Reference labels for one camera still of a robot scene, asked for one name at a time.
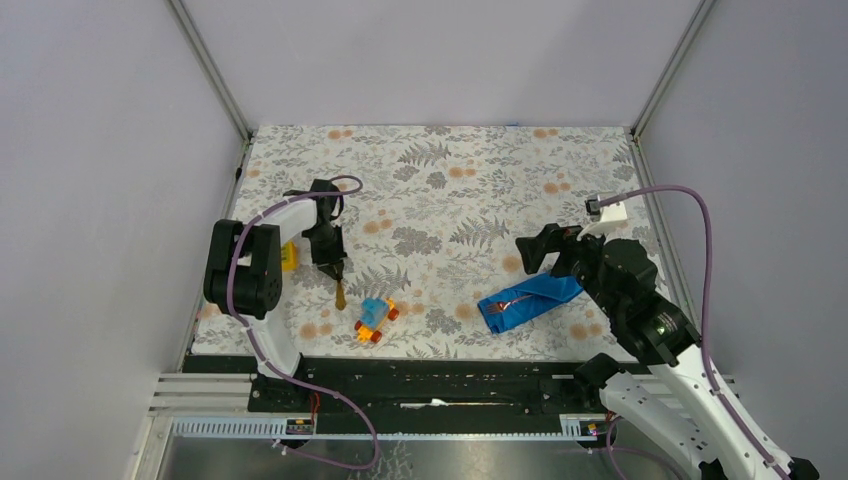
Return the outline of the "gold fork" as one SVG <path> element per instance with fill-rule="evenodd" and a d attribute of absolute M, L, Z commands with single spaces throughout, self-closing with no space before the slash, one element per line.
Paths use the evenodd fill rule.
<path fill-rule="evenodd" d="M 488 315 L 501 314 L 509 310 L 515 304 L 518 304 L 526 299 L 531 298 L 531 295 L 522 295 L 508 301 L 495 301 L 487 304 L 482 308 L 482 312 Z"/>

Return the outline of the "blue cloth napkin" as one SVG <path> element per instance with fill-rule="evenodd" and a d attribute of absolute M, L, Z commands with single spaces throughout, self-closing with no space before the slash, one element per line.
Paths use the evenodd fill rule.
<path fill-rule="evenodd" d="M 501 334 L 571 302 L 582 292 L 583 288 L 572 276 L 554 277 L 542 273 L 481 299 L 477 307 L 489 330 Z M 488 315 L 482 312 L 482 308 L 491 302 L 508 301 L 522 295 L 531 295 L 531 298 L 501 314 Z"/>

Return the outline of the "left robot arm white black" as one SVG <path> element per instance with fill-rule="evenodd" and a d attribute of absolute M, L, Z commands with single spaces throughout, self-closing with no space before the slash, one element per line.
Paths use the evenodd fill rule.
<path fill-rule="evenodd" d="M 309 242 L 312 264 L 339 283 L 343 279 L 343 176 L 316 179 L 306 191 L 290 190 L 284 199 L 247 222 L 217 221 L 212 230 L 203 280 L 205 300 L 241 324 L 257 361 L 258 373 L 275 378 L 272 398 L 288 411 L 309 401 L 310 385 L 296 375 L 302 359 L 284 325 L 283 244 L 300 236 Z"/>

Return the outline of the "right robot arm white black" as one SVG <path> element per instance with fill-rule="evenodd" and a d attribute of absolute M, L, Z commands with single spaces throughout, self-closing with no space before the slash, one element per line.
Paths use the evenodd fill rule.
<path fill-rule="evenodd" d="M 656 289 L 657 266 L 636 240 L 608 240 L 579 226 L 548 224 L 515 241 L 526 273 L 549 254 L 554 277 L 571 278 L 607 316 L 613 336 L 670 391 L 669 408 L 616 360 L 598 354 L 574 373 L 583 410 L 602 408 L 629 421 L 689 475 L 699 479 L 817 479 L 811 461 L 792 457 L 753 421 L 711 360 L 684 312 Z"/>

